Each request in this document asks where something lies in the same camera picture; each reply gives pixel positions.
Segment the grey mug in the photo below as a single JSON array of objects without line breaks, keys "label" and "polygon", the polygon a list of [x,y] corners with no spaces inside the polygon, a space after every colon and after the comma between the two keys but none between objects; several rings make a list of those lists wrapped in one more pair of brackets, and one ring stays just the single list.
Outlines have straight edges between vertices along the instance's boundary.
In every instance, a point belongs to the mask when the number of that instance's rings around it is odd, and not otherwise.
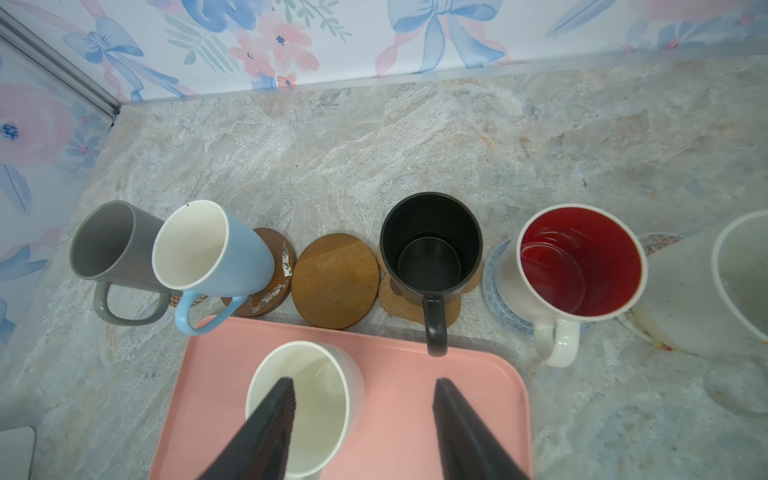
[{"label": "grey mug", "polygon": [[[171,304],[175,291],[163,285],[152,266],[156,237],[164,221],[122,200],[109,201],[81,224],[70,247],[70,266],[76,276],[94,281],[93,308],[104,322],[137,327],[158,321]],[[129,287],[160,295],[146,318],[121,318],[110,310],[112,286]]]}]

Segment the black mug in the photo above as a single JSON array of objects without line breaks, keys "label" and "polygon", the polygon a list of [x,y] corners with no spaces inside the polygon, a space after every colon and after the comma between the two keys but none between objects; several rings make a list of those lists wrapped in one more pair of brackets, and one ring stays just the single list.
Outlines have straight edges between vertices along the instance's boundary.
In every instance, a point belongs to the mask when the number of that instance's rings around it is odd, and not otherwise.
[{"label": "black mug", "polygon": [[393,291],[423,310],[428,353],[446,355],[446,305],[462,294],[482,263],[476,217],[450,195],[416,193],[389,211],[379,247]]}]

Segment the grey blue woven coaster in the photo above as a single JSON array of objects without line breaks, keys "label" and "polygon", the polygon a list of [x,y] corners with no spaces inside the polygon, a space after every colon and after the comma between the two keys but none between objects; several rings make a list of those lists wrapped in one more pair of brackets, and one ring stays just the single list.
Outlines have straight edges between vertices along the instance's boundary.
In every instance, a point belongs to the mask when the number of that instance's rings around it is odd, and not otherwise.
[{"label": "grey blue woven coaster", "polygon": [[495,246],[485,260],[484,272],[482,274],[483,298],[495,319],[507,328],[514,330],[517,334],[532,339],[534,334],[533,325],[521,319],[505,304],[495,282],[496,268],[510,242],[511,238],[508,238]]}]

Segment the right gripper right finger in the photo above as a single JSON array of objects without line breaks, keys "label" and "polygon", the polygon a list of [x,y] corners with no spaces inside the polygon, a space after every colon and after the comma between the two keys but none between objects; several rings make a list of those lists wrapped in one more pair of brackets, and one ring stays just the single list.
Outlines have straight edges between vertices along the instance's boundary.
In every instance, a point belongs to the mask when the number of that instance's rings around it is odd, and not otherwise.
[{"label": "right gripper right finger", "polygon": [[432,408],[444,479],[529,479],[450,379],[436,381]]}]

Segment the red interior white mug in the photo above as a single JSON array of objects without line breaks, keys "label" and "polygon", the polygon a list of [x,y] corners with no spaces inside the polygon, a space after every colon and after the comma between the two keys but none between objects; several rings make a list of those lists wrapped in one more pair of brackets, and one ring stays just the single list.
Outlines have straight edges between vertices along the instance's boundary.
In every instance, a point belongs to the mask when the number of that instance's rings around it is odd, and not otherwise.
[{"label": "red interior white mug", "polygon": [[629,227],[580,204],[530,218],[494,269],[501,300],[533,326],[537,356],[560,368],[574,362],[582,326],[628,311],[647,278],[647,257]]}]

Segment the dark brown glossy coaster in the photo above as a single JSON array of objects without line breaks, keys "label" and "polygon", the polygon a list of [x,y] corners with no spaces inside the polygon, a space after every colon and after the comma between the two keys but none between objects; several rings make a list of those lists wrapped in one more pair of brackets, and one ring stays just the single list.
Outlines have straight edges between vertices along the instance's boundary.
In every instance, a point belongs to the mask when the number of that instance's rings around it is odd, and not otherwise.
[{"label": "dark brown glossy coaster", "polygon": [[286,236],[270,228],[247,234],[234,227],[230,244],[216,272],[214,283],[225,304],[226,317],[256,318],[280,306],[289,296],[297,256]]}]

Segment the paw shaped wooden coaster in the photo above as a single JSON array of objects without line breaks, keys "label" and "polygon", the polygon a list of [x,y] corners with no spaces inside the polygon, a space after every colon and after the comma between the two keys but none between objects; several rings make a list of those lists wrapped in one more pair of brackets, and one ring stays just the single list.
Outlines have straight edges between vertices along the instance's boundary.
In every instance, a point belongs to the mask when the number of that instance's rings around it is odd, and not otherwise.
[{"label": "paw shaped wooden coaster", "polygon": [[[417,306],[402,296],[395,294],[391,285],[391,276],[386,272],[382,255],[380,251],[376,254],[377,261],[383,274],[378,289],[378,299],[382,308],[390,315],[415,323],[424,324],[424,313],[420,306]],[[461,298],[454,298],[446,304],[446,323],[452,326],[459,318],[461,311]]]}]

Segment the brown cork round coaster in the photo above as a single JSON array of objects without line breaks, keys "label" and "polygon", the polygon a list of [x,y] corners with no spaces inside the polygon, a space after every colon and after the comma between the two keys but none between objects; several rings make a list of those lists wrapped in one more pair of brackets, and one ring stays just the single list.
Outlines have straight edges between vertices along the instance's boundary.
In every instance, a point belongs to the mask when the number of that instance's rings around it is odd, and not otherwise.
[{"label": "brown cork round coaster", "polygon": [[379,281],[371,248],[353,235],[333,233],[316,239],[301,253],[294,268],[292,297],[309,324],[341,330],[369,313]]}]

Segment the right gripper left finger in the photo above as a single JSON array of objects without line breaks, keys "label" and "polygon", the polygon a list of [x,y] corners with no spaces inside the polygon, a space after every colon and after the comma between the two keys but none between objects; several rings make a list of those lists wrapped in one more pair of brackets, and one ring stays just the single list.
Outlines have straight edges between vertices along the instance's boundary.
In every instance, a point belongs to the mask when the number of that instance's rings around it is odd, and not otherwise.
[{"label": "right gripper left finger", "polygon": [[284,479],[295,411],[294,382],[282,377],[199,479]]}]

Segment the woven rattan coaster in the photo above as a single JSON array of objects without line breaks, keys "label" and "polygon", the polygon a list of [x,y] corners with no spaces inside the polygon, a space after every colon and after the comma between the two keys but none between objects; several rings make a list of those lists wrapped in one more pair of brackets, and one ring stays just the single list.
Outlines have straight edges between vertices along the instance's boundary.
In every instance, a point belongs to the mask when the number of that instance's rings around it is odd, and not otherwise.
[{"label": "woven rattan coaster", "polygon": [[[206,295],[200,295],[197,299],[195,299],[192,303],[192,306],[200,304],[202,301],[204,301],[207,298]],[[173,308],[176,308],[179,304],[179,302],[182,299],[182,294],[172,294],[169,300],[169,305]]]}]

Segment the blue handled cream mug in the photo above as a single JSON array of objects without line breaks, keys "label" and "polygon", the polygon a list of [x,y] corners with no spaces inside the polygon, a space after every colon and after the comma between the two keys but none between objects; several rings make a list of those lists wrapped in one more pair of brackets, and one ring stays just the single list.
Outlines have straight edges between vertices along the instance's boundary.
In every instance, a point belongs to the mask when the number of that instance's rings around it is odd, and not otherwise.
[{"label": "blue handled cream mug", "polygon": [[[151,263],[160,283],[181,293],[174,321],[187,336],[217,328],[249,296],[269,285],[276,268],[265,241],[210,200],[188,202],[171,214],[157,234]],[[194,327],[189,310],[202,296],[228,297],[231,302],[214,319]]]}]

